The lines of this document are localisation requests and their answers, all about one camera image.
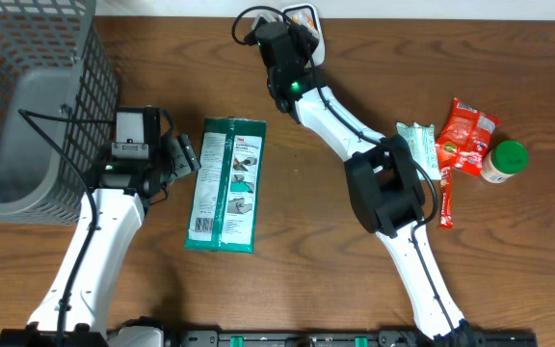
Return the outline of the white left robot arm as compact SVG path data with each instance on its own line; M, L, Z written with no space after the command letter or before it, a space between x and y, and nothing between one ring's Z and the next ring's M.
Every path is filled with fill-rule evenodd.
M108 329L122 263L152 199L200 162L187 135L159 139L152 155L115 142L88 171L88 193L60 269L22 329L4 329L0 346L171 346L159 321L141 316Z

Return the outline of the green glove package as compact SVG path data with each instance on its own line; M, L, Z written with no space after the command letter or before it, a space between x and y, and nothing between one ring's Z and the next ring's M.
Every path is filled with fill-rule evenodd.
M251 254L267 123L204 121L188 250Z

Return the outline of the teal tissue pack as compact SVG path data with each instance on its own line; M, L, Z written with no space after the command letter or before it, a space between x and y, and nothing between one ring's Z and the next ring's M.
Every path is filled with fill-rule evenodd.
M441 174L436 153L435 127L414 123L408 126L398 122L397 133L408 143L412 158L431 180L440 180Z

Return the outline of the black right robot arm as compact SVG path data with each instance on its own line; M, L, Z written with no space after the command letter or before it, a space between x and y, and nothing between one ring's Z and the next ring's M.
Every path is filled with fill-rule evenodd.
M473 346L476 338L453 302L428 243L423 188L433 183L406 140L365 126L334 97L316 69L318 40L284 21L255 31L277 108L317 134L343 161L359 223L387 248L409 295L418 330L436 346Z

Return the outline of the orange tissue pack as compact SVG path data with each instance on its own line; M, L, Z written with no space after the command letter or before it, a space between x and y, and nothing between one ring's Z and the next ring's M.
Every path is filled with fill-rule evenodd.
M312 33L317 32L317 29L315 27L315 24L314 24L312 18L309 15L307 15L306 13L304 13L303 11L298 11L295 14L293 14L292 15L292 20L296 24L304 26L307 30L309 30Z

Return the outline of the red stick sachet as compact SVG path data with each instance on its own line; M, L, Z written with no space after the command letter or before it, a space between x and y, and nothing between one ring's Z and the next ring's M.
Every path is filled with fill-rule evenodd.
M439 226L443 228L452 228L452 175L451 167L445 166L440 170L440 191L441 191L441 209Z

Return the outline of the green lid spice jar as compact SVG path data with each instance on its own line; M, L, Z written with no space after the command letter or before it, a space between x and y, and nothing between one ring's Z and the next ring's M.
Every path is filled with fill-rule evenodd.
M503 141L485 157L481 178L499 184L521 173L529 163L527 148L513 140Z

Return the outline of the orange snack bag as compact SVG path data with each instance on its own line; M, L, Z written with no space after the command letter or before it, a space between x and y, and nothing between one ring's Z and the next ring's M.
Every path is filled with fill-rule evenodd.
M439 166L479 176L491 135L499 123L499 118L454 98L449 118L436 140Z

